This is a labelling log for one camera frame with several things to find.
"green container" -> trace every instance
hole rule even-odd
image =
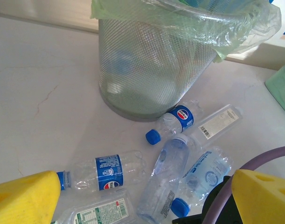
[[[269,78],[265,86],[285,110],[285,66]]]

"crushed plastic bottle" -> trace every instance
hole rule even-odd
[[[200,121],[202,116],[203,109],[199,107],[198,101],[185,101],[160,117],[155,128],[146,133],[146,140],[155,145],[161,140],[170,139]]]
[[[154,166],[137,208],[137,215],[150,224],[167,217],[189,156],[187,141],[183,134],[168,140]]]
[[[136,224],[137,218],[126,189],[76,201],[51,224]]]
[[[98,157],[76,163],[70,171],[58,172],[61,190],[73,188],[78,192],[116,188],[144,180],[146,162],[140,151]]]
[[[188,215],[191,207],[203,205],[207,195],[231,170],[232,163],[219,147],[206,151],[180,180],[171,211],[182,218]]]

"blue bottle cap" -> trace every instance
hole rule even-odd
[[[189,205],[180,198],[174,199],[171,204],[171,211],[179,218],[186,217],[190,212]]]
[[[161,141],[161,136],[155,129],[152,129],[146,133],[146,140],[151,145],[156,145],[159,141]]]
[[[65,187],[64,187],[64,173],[65,171],[62,171],[62,172],[57,172],[57,175],[58,175],[58,179],[60,181],[60,190],[65,190]]]

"wall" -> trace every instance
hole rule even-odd
[[[282,28],[266,43],[227,60],[278,70],[285,64],[285,0],[270,0],[280,7]],[[90,19],[91,0],[0,0],[0,16],[14,16],[69,28],[97,32]]]
[[[0,15],[97,31],[97,20],[90,19],[90,3],[91,0],[0,0]]]

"bottle label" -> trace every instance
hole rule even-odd
[[[167,196],[167,199],[164,203],[163,209],[161,210],[161,214],[164,216],[164,218],[167,217],[167,214],[168,214],[169,209],[171,207],[171,203],[174,200],[174,195],[175,195],[174,192],[170,191],[168,196]]]
[[[122,198],[77,213],[73,224],[112,224],[126,217],[129,217],[129,213],[125,200]]]
[[[193,114],[187,107],[183,105],[178,105],[169,113],[174,115],[180,121],[182,132],[192,126],[194,123]]]
[[[124,184],[119,155],[96,158],[99,190],[116,188]]]
[[[239,116],[232,109],[227,109],[198,128],[207,139],[210,139],[238,119]]]
[[[207,151],[184,175],[185,183],[196,195],[203,199],[211,190],[223,181],[230,166],[217,153]]]

